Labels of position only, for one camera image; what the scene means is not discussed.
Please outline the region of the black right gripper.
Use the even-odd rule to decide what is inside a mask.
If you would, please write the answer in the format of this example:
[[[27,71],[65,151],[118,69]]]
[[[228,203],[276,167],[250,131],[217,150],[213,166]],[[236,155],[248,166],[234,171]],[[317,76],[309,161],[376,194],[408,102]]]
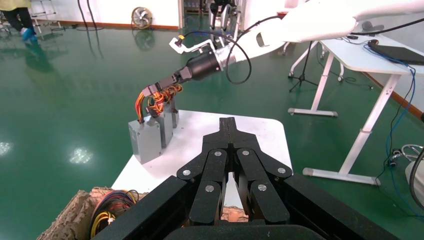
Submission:
[[[142,90],[142,94],[148,97],[174,84],[184,83],[190,80],[200,81],[221,70],[222,67],[216,54],[212,50],[209,50],[208,52],[190,58],[183,68],[170,76],[148,85]]]

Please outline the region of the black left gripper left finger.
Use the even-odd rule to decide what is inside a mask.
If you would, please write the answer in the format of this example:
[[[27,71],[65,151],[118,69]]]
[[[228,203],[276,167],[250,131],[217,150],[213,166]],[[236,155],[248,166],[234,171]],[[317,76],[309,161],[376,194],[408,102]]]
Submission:
[[[229,120],[219,118],[219,130],[203,136],[201,152],[176,172],[188,184],[191,226],[213,226],[221,218],[228,182]]]

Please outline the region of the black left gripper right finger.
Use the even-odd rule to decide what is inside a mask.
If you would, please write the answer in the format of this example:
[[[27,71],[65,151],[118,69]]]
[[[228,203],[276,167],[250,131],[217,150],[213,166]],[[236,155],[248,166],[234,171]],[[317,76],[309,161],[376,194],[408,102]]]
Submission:
[[[228,146],[234,153],[234,179],[249,219],[287,223],[290,213],[279,191],[293,175],[292,169],[263,152],[256,135],[238,130],[233,117],[228,119]]]

